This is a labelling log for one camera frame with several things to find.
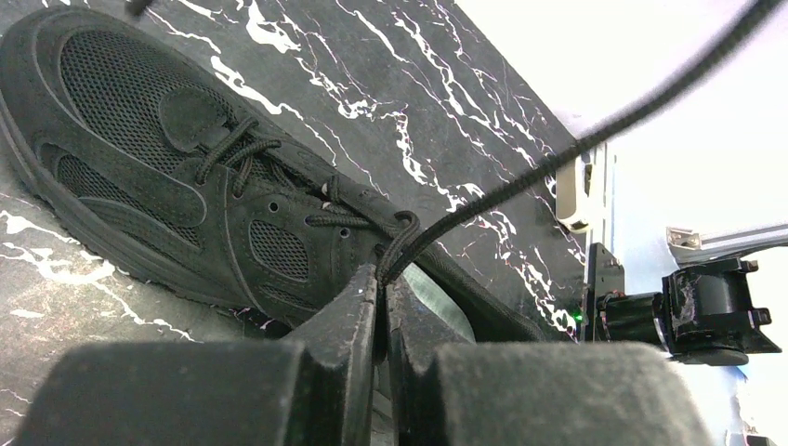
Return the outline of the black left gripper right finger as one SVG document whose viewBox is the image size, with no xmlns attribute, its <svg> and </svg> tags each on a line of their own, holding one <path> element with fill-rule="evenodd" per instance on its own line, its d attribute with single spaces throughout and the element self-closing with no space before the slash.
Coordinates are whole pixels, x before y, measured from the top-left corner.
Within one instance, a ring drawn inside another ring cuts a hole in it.
<svg viewBox="0 0 788 446">
<path fill-rule="evenodd" d="M 386 290 L 399 445 L 707 445 L 681 378 L 639 343 L 466 341 Z"/>
</svg>

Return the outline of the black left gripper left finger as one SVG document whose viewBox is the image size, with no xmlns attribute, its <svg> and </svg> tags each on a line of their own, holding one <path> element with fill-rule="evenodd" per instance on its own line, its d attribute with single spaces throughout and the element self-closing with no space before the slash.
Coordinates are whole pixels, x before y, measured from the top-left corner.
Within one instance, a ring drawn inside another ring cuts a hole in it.
<svg viewBox="0 0 788 446">
<path fill-rule="evenodd" d="M 18 445 L 367 445 L 375 270 L 365 265 L 279 340 L 115 343 L 68 351 Z"/>
</svg>

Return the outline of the black shoelace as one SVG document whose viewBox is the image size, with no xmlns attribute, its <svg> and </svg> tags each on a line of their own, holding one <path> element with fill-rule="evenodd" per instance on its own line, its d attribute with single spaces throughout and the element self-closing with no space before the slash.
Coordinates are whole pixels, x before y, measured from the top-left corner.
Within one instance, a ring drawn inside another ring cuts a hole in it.
<svg viewBox="0 0 788 446">
<path fill-rule="evenodd" d="M 520 174 L 514 180 L 459 207 L 426 230 L 417 232 L 418 225 L 411 223 L 407 230 L 395 237 L 381 257 L 377 268 L 378 282 L 382 285 L 391 283 L 440 236 L 509 201 L 535 183 L 572 163 L 582 154 L 651 118 L 681 95 L 688 93 L 692 87 L 739 49 L 742 43 L 770 19 L 781 5 L 782 2 L 779 0 L 751 2 L 728 28 L 719 33 L 716 39 L 696 55 L 695 59 L 687 62 L 649 94 L 622 109 L 604 124 L 595 127 L 567 148 L 547 155 L 531 170 Z"/>
</svg>

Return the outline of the black mesh shoe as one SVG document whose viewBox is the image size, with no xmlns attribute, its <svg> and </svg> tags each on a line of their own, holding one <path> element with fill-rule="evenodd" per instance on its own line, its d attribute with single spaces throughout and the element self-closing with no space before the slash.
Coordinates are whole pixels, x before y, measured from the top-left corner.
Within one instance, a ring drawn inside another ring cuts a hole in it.
<svg viewBox="0 0 788 446">
<path fill-rule="evenodd" d="M 392 282 L 421 230 L 180 52 L 93 9 L 43 8 L 5 32 L 1 136 L 94 252 L 291 327 L 362 265 Z"/>
</svg>

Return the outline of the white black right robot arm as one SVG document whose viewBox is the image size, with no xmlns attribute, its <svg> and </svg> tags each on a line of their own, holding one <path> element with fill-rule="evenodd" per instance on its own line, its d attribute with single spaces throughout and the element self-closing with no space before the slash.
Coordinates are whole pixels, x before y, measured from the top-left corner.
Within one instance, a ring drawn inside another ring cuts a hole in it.
<svg viewBox="0 0 788 446">
<path fill-rule="evenodd" d="M 781 348 L 762 331 L 772 322 L 757 308 L 747 281 L 754 261 L 726 258 L 676 270 L 656 292 L 625 292 L 624 265 L 601 243 L 588 250 L 587 277 L 577 315 L 581 342 L 639 342 L 671 360 L 741 366 L 754 354 Z"/>
</svg>

